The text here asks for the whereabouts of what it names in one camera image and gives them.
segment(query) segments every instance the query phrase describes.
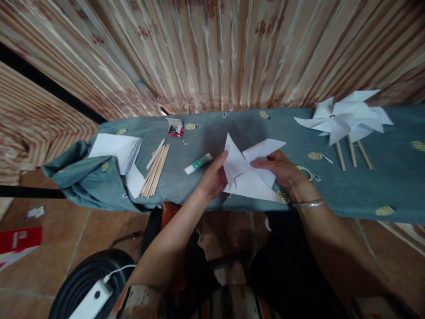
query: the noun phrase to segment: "beige curtain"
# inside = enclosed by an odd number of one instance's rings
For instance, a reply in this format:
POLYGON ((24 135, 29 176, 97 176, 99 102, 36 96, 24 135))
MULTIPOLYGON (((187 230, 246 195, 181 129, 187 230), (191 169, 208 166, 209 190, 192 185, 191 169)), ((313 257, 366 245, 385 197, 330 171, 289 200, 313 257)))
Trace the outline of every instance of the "beige curtain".
MULTIPOLYGON (((31 171, 88 140, 98 125, 0 63, 0 184, 18 185, 31 171)), ((12 198, 0 198, 0 220, 12 198)))
POLYGON ((0 1, 0 41, 109 121, 157 115, 102 22, 86 12, 76 0, 0 1))
POLYGON ((420 1, 3 0, 0 27, 0 41, 108 120, 158 105, 312 107, 356 89, 381 89, 375 105, 425 98, 420 1))
POLYGON ((407 0, 90 2, 173 113, 312 107, 382 89, 425 98, 423 4, 407 0))

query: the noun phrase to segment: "small red box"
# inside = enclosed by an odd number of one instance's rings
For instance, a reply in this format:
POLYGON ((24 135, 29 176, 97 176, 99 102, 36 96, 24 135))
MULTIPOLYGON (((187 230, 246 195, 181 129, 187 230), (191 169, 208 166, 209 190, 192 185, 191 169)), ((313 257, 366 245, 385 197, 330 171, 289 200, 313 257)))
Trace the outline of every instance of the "small red box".
POLYGON ((168 121, 168 124, 170 124, 170 126, 168 127, 168 131, 167 134, 169 136, 174 136, 174 137, 183 137, 183 133, 185 132, 185 128, 183 127, 183 123, 182 121, 180 121, 179 119, 172 119, 167 117, 166 118, 168 121), (171 133, 170 129, 171 128, 176 128, 177 133, 171 133))

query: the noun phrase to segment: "bangle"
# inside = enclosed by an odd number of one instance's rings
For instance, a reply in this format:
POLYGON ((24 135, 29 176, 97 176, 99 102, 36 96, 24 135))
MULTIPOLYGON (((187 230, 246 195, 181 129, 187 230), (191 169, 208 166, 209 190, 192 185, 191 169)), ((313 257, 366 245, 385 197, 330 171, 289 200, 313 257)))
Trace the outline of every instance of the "bangle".
POLYGON ((299 202, 299 203, 293 203, 292 205, 294 206, 294 207, 299 207, 299 208, 302 208, 302 207, 314 207, 314 206, 320 206, 320 205, 323 205, 323 204, 325 204, 326 202, 323 200, 323 199, 318 199, 318 200, 315 200, 315 201, 312 201, 312 202, 299 202))

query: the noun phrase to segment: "woman's right hand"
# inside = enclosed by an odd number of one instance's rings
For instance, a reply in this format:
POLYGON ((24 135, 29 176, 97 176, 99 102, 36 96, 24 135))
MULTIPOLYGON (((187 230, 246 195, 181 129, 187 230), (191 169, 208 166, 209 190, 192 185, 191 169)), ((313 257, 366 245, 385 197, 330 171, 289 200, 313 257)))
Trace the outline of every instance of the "woman's right hand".
POLYGON ((281 151, 274 151, 267 159, 251 162, 255 168, 268 169, 276 175, 276 182, 288 190, 302 183, 309 183, 308 178, 281 151))

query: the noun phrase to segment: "white paper pinwheel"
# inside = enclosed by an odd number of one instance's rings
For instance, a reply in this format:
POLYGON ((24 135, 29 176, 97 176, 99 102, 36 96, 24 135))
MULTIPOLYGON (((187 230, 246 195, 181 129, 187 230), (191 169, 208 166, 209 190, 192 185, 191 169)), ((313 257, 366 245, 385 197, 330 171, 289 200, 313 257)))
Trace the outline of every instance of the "white paper pinwheel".
POLYGON ((257 158, 265 158, 285 144, 279 140, 266 139, 241 152, 227 134, 224 149, 229 154, 223 166, 228 184, 223 192, 281 202, 279 196, 271 189, 276 176, 269 170, 252 167, 250 162, 257 158))
POLYGON ((384 133, 383 124, 393 123, 381 107, 369 107, 364 102, 378 92, 355 91, 335 104, 331 97, 317 105, 313 119, 295 120, 304 127, 322 131, 320 136, 330 135, 329 145, 347 135, 356 142, 374 130, 384 133))

